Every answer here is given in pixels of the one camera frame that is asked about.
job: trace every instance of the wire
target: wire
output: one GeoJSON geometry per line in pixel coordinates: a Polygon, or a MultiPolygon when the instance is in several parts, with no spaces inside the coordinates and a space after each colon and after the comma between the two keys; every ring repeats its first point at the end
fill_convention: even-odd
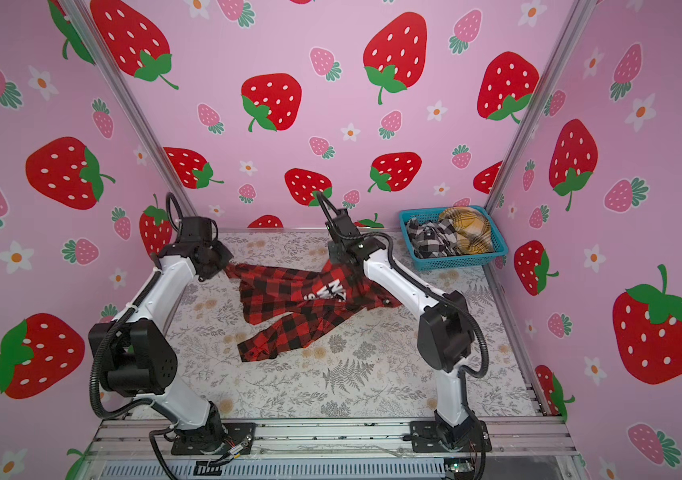
{"type": "Polygon", "coordinates": [[[338,231],[338,228],[335,226],[333,223],[333,218],[331,218],[330,213],[328,212],[327,206],[325,203],[327,203],[333,210],[338,213],[338,210],[336,209],[333,204],[330,203],[330,200],[328,200],[324,195],[317,195],[317,200],[319,202],[319,206],[323,209],[323,213],[325,214],[325,217],[328,219],[330,225],[333,225],[333,229],[335,230],[335,234],[341,238],[342,240],[361,240],[363,238],[369,238],[371,236],[381,236],[386,239],[386,256],[389,260],[389,266],[391,266],[395,272],[400,274],[402,277],[404,277],[409,283],[413,284],[413,286],[419,290],[421,290],[426,296],[437,300],[438,302],[442,303],[443,305],[451,307],[453,310],[456,312],[464,315],[467,320],[469,321],[469,325],[475,333],[475,337],[477,339],[477,344],[480,349],[480,369],[479,370],[472,370],[468,366],[462,366],[465,367],[466,372],[473,376],[475,379],[480,379],[484,377],[488,373],[488,368],[490,365],[490,356],[488,353],[488,343],[485,341],[485,334],[482,332],[482,329],[480,328],[480,325],[477,323],[477,320],[469,313],[468,310],[466,310],[463,306],[460,306],[458,303],[455,303],[451,300],[448,300],[444,298],[441,295],[438,295],[437,293],[432,292],[430,288],[427,286],[423,285],[422,283],[418,282],[415,280],[413,277],[411,277],[407,272],[405,272],[394,260],[394,240],[392,239],[391,236],[385,234],[384,232],[371,232],[368,234],[360,234],[358,236],[346,236],[341,234],[341,232],[338,231]]]}

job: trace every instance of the black and red checkered shirt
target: black and red checkered shirt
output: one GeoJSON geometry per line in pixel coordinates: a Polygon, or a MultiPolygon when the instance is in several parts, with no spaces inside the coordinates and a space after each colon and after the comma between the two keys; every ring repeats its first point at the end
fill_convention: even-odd
{"type": "Polygon", "coordinates": [[[356,278],[347,266],[329,261],[321,272],[247,264],[230,264],[225,271],[241,280],[246,322],[258,325],[291,312],[237,345],[243,362],[304,348],[362,309],[400,306],[378,283],[356,278]]]}

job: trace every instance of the black and white plaid shirt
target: black and white plaid shirt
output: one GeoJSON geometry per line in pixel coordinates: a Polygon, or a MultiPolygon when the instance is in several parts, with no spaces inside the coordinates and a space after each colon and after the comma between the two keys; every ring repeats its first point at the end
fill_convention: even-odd
{"type": "Polygon", "coordinates": [[[459,234],[450,219],[419,225],[419,221],[412,218],[405,228],[413,244],[413,252],[418,258],[461,255],[456,250],[459,234]]]}

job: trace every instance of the black mounting plate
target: black mounting plate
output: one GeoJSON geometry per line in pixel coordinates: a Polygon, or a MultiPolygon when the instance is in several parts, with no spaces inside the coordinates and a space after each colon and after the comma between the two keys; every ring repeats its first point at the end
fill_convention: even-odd
{"type": "MultiPolygon", "coordinates": [[[[234,441],[234,444],[242,442],[246,436],[250,435],[250,442],[245,448],[240,451],[240,455],[250,455],[250,447],[253,445],[253,438],[255,438],[254,432],[256,431],[255,423],[224,423],[225,427],[229,431],[229,437],[234,441]]],[[[181,441],[176,439],[173,442],[173,447],[171,448],[171,455],[218,455],[222,456],[224,453],[231,448],[226,442],[221,443],[221,446],[215,452],[202,452],[199,448],[192,446],[182,447],[179,444],[181,441]]]]}
{"type": "Polygon", "coordinates": [[[490,452],[493,446],[488,434],[488,426],[480,420],[480,428],[474,428],[469,433],[469,443],[460,450],[448,450],[439,440],[425,440],[425,438],[437,438],[437,422],[410,422],[410,443],[413,452],[416,453],[479,453],[482,448],[490,452]]]}

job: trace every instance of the black cable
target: black cable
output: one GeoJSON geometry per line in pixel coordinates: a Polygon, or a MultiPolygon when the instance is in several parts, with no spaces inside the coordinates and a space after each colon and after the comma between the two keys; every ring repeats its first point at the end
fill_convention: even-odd
{"type": "Polygon", "coordinates": [[[168,221],[171,222],[173,230],[176,230],[178,232],[178,226],[173,221],[173,214],[171,213],[171,202],[173,202],[173,206],[176,207],[176,216],[178,217],[179,220],[183,220],[183,213],[181,212],[181,207],[178,206],[178,200],[176,200],[176,196],[173,195],[172,192],[168,192],[165,195],[165,211],[168,213],[168,221]]]}
{"type": "Polygon", "coordinates": [[[346,236],[342,235],[340,232],[338,232],[338,229],[335,228],[335,224],[333,223],[333,219],[330,217],[330,213],[328,212],[328,209],[325,205],[327,203],[328,205],[331,206],[336,212],[336,207],[333,206],[333,204],[330,203],[330,200],[328,200],[324,195],[318,195],[317,200],[319,202],[319,206],[323,209],[323,213],[325,214],[325,217],[329,220],[331,225],[334,225],[335,233],[336,235],[342,239],[342,240],[361,240],[363,238],[368,238],[371,236],[381,236],[386,239],[386,244],[387,244],[387,258],[389,260],[389,266],[391,266],[395,272],[400,274],[402,277],[404,277],[409,283],[412,283],[413,286],[419,290],[421,290],[426,296],[437,300],[438,302],[442,303],[443,305],[450,306],[453,310],[456,312],[461,313],[462,315],[466,316],[467,320],[469,321],[469,325],[471,329],[475,333],[475,338],[477,339],[477,344],[480,349],[480,369],[479,370],[472,370],[468,366],[464,366],[466,369],[466,372],[473,376],[475,379],[480,379],[484,377],[488,373],[488,368],[490,365],[490,356],[488,353],[488,343],[485,341],[485,334],[482,332],[482,329],[480,328],[480,325],[477,323],[477,320],[469,313],[468,310],[466,310],[463,306],[460,306],[458,303],[452,302],[451,300],[448,300],[444,298],[441,295],[438,295],[437,293],[432,292],[431,289],[429,289],[427,286],[423,285],[421,282],[418,282],[416,279],[411,277],[407,272],[405,272],[394,260],[394,240],[392,239],[391,236],[385,234],[384,232],[371,232],[369,234],[360,234],[359,236],[346,236]]]}
{"type": "MultiPolygon", "coordinates": [[[[152,275],[152,278],[144,287],[144,290],[142,290],[141,293],[138,293],[136,298],[133,300],[133,305],[139,306],[142,304],[142,302],[149,294],[149,292],[152,290],[154,285],[158,282],[158,280],[160,280],[161,275],[162,272],[157,271],[154,272],[154,275],[152,275]]],[[[115,337],[117,336],[117,333],[135,312],[136,310],[133,307],[126,310],[125,313],[120,317],[120,320],[112,324],[112,327],[109,329],[109,331],[106,332],[106,335],[101,340],[101,343],[98,344],[96,352],[93,354],[93,366],[91,367],[91,377],[90,381],[88,382],[88,396],[91,401],[91,408],[93,409],[93,412],[96,414],[97,417],[103,420],[111,420],[113,418],[119,417],[120,415],[127,413],[129,410],[139,405],[151,405],[154,402],[154,400],[152,400],[151,398],[141,398],[139,400],[134,400],[133,402],[130,402],[127,405],[122,406],[115,411],[110,412],[102,405],[101,395],[98,391],[98,383],[99,377],[101,376],[102,373],[102,363],[104,362],[104,354],[106,353],[109,346],[112,344],[112,341],[114,341],[115,337]]]]}

